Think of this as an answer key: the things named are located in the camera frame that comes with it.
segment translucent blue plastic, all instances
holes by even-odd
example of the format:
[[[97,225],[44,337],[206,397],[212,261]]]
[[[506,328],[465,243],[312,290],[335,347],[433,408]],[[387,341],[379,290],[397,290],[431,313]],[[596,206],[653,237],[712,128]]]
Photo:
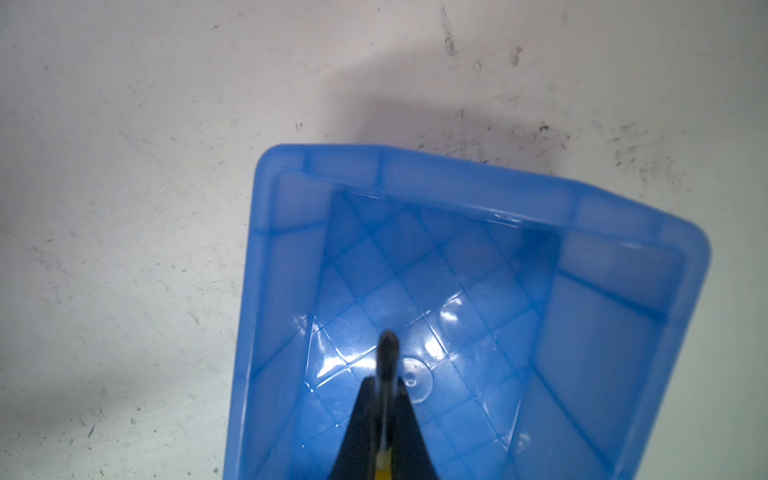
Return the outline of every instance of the translucent blue plastic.
[[[442,480],[633,478],[709,255],[693,224],[570,180],[275,147],[224,478],[325,478],[384,329]]]

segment diamond grid pattern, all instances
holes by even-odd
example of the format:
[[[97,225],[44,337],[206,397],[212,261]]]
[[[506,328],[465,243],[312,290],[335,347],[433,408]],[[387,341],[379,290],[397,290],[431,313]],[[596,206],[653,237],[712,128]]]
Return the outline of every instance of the diamond grid pattern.
[[[420,358],[435,377],[431,395],[414,406],[435,467],[462,478],[497,475],[554,259],[538,259],[544,242],[527,242],[514,227],[347,192],[335,197],[343,206],[335,211],[354,218],[330,218],[328,231],[339,229],[318,290],[324,317],[313,326],[297,458],[327,475],[359,382],[375,369],[378,334],[389,328],[402,354]],[[551,250],[552,239],[545,241]],[[519,274],[523,262],[540,270],[529,273],[535,299]]]

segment blue plastic bin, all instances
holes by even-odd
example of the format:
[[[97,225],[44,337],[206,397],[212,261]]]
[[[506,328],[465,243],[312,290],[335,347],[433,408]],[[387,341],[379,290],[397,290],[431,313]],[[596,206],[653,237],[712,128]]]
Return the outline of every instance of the blue plastic bin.
[[[442,480],[633,478],[709,256],[695,225],[571,180],[274,147],[224,478],[325,478],[384,329]]]

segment stain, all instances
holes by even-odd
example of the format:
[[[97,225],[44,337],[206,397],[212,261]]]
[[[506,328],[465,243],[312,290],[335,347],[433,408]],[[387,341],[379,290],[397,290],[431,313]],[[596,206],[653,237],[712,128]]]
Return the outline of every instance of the stain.
[[[445,53],[449,57],[455,57],[458,52],[456,51],[456,45],[453,41],[453,28],[451,22],[448,20],[448,12],[445,11],[445,7],[440,8],[440,20],[442,23],[442,33],[445,36]]]
[[[515,50],[512,50],[512,55],[509,57],[509,63],[511,63],[513,67],[517,67],[520,64],[520,54],[522,52],[522,47],[516,47]]]

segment plastic tray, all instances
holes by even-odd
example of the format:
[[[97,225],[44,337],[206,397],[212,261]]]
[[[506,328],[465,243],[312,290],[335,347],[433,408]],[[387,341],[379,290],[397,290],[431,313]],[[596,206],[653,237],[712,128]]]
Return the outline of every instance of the plastic tray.
[[[384,329],[442,480],[632,478],[709,255],[693,224],[570,180],[274,147],[224,478],[325,478]]]

